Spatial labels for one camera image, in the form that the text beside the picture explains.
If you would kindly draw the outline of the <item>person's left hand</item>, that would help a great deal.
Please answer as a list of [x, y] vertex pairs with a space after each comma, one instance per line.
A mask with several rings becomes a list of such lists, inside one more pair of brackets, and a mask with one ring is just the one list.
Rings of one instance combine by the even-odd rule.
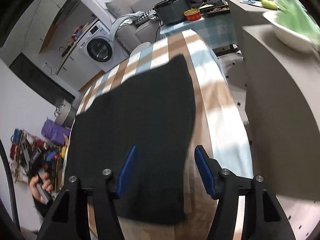
[[44, 172], [41, 178], [39, 176], [32, 177], [29, 182], [29, 187], [35, 200], [42, 204], [47, 204], [50, 201], [45, 195], [45, 192], [50, 194], [53, 190], [48, 172]]

